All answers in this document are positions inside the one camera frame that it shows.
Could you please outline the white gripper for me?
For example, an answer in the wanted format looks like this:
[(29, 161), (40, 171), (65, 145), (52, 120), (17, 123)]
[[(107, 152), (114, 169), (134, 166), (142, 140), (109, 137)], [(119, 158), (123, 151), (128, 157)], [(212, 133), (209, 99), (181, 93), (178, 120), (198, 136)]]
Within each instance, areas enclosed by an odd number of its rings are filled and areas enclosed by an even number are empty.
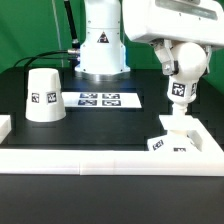
[(164, 75), (179, 72), (171, 40), (208, 45), (205, 74), (210, 73), (212, 47), (224, 48), (224, 9), (215, 0), (123, 0), (122, 11), (124, 30), (131, 41), (158, 40), (154, 52)]

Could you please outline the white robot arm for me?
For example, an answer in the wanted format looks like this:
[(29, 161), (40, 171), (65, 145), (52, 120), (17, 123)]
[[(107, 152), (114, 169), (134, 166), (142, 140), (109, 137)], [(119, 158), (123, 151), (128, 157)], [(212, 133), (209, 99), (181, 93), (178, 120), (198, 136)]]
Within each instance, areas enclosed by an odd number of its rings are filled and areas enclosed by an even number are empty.
[(130, 68), (120, 40), (154, 47), (163, 72), (173, 75), (179, 60), (176, 42), (193, 42), (207, 51), (224, 48), (224, 8), (216, 0), (84, 0), (86, 39), (80, 47), (81, 76), (110, 80)]

